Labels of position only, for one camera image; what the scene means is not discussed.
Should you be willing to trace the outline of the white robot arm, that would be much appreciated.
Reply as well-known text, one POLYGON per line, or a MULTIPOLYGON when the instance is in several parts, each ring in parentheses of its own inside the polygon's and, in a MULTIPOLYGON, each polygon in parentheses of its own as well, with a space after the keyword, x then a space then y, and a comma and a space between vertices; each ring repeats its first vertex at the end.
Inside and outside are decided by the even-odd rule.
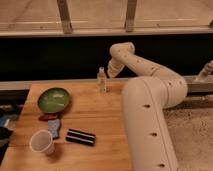
POLYGON ((122 110, 133 171, 177 171, 178 161, 163 111, 187 95, 185 79, 175 71, 135 54, 131 42, 110 47, 107 73, 127 67, 137 76, 122 90, 122 110))

